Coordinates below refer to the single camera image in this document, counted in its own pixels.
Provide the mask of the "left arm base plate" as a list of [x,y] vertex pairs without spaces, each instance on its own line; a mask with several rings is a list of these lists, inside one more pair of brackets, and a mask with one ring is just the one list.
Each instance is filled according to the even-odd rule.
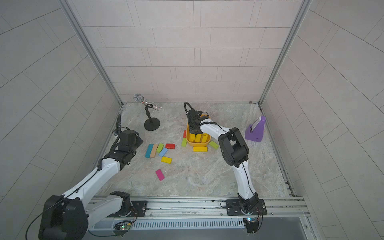
[[129,212],[123,214],[114,213],[109,215],[108,218],[142,218],[145,216],[148,205],[147,201],[131,201],[131,204],[132,206]]

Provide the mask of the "yellow plastic bin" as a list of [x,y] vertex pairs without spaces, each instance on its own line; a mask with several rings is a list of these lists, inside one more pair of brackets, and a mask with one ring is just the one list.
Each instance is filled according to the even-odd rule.
[[187,143],[192,147],[207,147],[212,139],[208,134],[191,134],[189,124],[187,124],[185,138]]

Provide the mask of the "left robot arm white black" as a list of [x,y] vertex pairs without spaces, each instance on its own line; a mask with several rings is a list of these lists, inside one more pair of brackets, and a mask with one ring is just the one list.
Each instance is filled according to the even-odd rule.
[[73,188],[46,200],[38,216],[40,240],[81,240],[92,226],[112,214],[133,215],[133,220],[117,224],[118,229],[135,222],[138,211],[128,193],[115,191],[94,205],[90,203],[108,180],[131,163],[143,144],[138,132],[121,126],[121,116],[117,117],[114,132],[117,138],[96,168]]

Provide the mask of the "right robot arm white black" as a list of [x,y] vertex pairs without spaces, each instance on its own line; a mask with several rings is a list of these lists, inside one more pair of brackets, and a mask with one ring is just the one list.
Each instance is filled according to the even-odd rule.
[[209,118],[207,112],[195,110],[188,102],[184,102],[189,131],[191,134],[208,134],[216,139],[225,162],[232,167],[238,185],[239,204],[245,215],[267,214],[265,204],[259,199],[249,173],[248,160],[250,150],[236,127],[226,128]]

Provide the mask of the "yellow small block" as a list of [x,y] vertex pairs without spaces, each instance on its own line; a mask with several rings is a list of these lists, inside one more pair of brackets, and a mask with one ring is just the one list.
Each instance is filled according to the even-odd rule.
[[161,162],[171,164],[172,163],[172,158],[169,157],[162,157]]

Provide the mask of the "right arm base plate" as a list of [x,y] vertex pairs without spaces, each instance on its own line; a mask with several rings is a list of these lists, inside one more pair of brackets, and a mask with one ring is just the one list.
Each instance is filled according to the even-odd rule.
[[268,214],[263,199],[241,201],[239,199],[225,200],[228,216],[265,216]]

